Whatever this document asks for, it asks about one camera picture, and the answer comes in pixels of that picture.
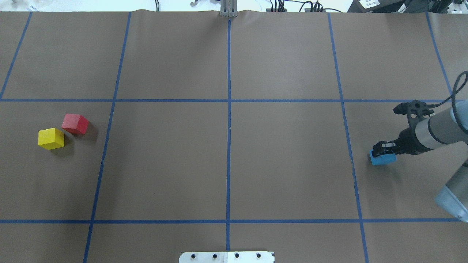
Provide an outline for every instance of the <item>red cube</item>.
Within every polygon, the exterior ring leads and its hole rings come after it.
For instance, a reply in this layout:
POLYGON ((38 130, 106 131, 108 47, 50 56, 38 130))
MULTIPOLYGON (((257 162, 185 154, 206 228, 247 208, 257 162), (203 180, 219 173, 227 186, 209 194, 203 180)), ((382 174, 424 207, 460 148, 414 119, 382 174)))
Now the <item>red cube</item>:
POLYGON ((73 134, 85 134, 89 121, 80 114, 65 114, 62 129, 73 134))

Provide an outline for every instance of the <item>blue grid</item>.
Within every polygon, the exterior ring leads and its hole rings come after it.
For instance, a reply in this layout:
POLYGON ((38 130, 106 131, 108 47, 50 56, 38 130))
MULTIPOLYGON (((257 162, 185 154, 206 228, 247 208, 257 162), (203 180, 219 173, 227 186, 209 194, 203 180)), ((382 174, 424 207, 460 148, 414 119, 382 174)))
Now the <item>blue grid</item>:
MULTIPOLYGON (((459 222, 458 219, 455 218, 406 218, 406 219, 364 219, 362 217, 362 211, 360 206, 360 199, 359 199, 359 190, 358 190, 358 182, 356 179, 356 171, 354 168, 354 158, 352 153, 351 147, 351 140, 350 134, 348 129, 348 122, 346 119, 345 113, 345 103, 346 102, 409 102, 411 100, 371 100, 371 99, 354 99, 348 100, 344 99, 343 91, 341 86, 341 78, 339 73, 338 67, 338 59, 336 55, 335 49, 335 40, 333 35, 333 27, 331 16, 328 14, 328 22, 329 22, 329 30, 330 30, 330 39, 331 45, 333 50, 333 57, 335 62, 335 70, 336 70, 336 80, 338 84, 338 90, 340 99, 232 99, 231 97, 231 20, 227 21, 227 94, 228 99, 117 99, 117 92, 118 86, 120 81, 120 73, 122 71, 122 64, 124 61, 124 54, 125 54, 125 46, 128 37, 128 31, 130 27, 130 21, 132 17, 132 13, 128 13, 128 19, 125 29, 125 36, 124 42, 122 46, 122 53, 119 62, 119 68, 117 73, 116 85, 114 90, 114 95, 112 99, 3 99, 3 95, 5 93, 5 89, 7 87, 8 79, 10 74, 14 68, 16 58, 18 56, 18 52, 20 51, 21 44, 23 42, 24 36, 29 26, 29 22, 31 21, 32 12, 29 13, 28 19, 24 26, 21 38, 19 40, 18 46, 16 48, 15 54, 13 56, 12 62, 10 64, 10 68, 6 75, 5 81, 3 83, 2 89, 0 91, 0 102, 112 102, 110 116, 109 116, 109 123, 106 133, 106 138, 104 142, 104 149, 102 153, 102 160, 99 170, 99 176, 96 186, 95 198, 93 203, 93 209, 91 213, 90 220, 55 220, 55 219, 0 219, 0 224, 89 224, 88 230, 88 237, 85 246, 85 253, 83 256, 83 262, 87 262, 89 247, 91 244, 91 237, 93 232, 94 224, 225 224, 226 225, 226 250, 230 250, 230 224, 322 224, 322 223, 359 223, 360 231, 361 231, 361 239, 363 244, 363 252, 365 256, 366 263, 369 262, 368 254, 367 254, 367 246, 366 246, 366 234, 364 230, 364 223, 398 223, 398 222, 459 222), (102 180, 102 173, 104 170, 104 163, 105 157, 107 152, 107 146, 109 141, 109 133, 112 126, 112 119, 114 114, 115 104, 117 102, 227 102, 228 106, 228 125, 227 125, 227 185, 226 185, 226 219, 212 219, 212 220, 95 220, 95 213, 97 209, 97 201, 99 198, 99 190, 101 186, 102 180), (348 145, 348 153, 351 160, 352 166, 352 176, 354 180, 354 190, 355 190, 355 198, 357 203, 357 210, 358 210, 358 219, 230 219, 230 176, 231 176, 231 109, 232 103, 237 102, 293 102, 293 103, 300 103, 300 102, 339 102, 341 104, 342 112, 343 112, 343 121, 344 121, 344 128, 346 133, 346 140, 348 145)), ((426 19, 428 28, 431 34, 432 43, 434 46, 434 50, 436 52, 437 58, 439 60, 441 71, 444 75, 444 79, 447 84, 447 88, 449 92, 451 92, 450 84, 448 81, 448 77, 442 63, 442 59, 440 57, 437 43, 434 37, 434 33, 432 31, 431 21, 429 18, 429 14, 426 12, 426 19)), ((425 102, 441 102, 441 100, 425 100, 425 102)))

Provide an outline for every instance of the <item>yellow cube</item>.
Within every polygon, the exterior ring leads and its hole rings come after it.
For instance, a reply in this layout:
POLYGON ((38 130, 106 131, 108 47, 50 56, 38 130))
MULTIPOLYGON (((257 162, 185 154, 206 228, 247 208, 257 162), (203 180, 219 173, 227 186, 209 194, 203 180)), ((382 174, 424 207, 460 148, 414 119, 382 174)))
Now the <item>yellow cube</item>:
POLYGON ((57 149, 65 146, 65 135, 56 128, 39 131, 38 145, 47 150, 57 149))

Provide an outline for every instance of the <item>white metal plate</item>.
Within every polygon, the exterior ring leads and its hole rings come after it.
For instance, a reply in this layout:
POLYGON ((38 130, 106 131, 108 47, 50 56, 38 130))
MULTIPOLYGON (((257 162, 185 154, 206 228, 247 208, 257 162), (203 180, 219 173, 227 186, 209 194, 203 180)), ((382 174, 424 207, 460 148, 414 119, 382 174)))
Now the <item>white metal plate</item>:
POLYGON ((275 252, 230 251, 230 252, 185 252, 179 263, 274 263, 275 252))

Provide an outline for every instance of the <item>metal clamp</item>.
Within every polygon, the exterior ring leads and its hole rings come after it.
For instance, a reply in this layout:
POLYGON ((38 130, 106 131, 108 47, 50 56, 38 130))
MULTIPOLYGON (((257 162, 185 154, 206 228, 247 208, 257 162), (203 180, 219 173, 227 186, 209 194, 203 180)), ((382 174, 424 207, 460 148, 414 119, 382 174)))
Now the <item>metal clamp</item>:
POLYGON ((221 11, 219 14, 223 17, 236 17, 237 0, 221 0, 221 11))

